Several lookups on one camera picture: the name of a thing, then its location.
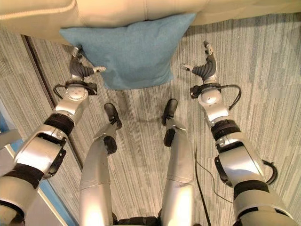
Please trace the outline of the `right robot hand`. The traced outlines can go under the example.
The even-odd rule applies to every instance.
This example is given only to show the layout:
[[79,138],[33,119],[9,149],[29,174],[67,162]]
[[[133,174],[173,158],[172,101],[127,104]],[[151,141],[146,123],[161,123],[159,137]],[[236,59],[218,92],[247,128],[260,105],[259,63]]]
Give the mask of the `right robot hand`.
[[214,57],[214,50],[211,44],[206,40],[203,42],[203,44],[205,47],[206,63],[199,66],[180,64],[180,68],[199,76],[202,79],[202,81],[205,82],[208,79],[216,79],[216,60]]

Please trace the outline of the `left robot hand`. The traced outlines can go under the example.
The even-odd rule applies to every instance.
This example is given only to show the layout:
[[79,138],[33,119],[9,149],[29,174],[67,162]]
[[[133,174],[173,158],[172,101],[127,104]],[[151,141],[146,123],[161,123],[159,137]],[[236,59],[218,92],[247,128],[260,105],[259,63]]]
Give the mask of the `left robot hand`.
[[80,61],[80,59],[83,57],[82,53],[83,49],[80,45],[73,48],[69,63],[69,70],[73,79],[77,78],[84,80],[85,77],[89,77],[96,73],[103,73],[107,70],[105,66],[84,66]]

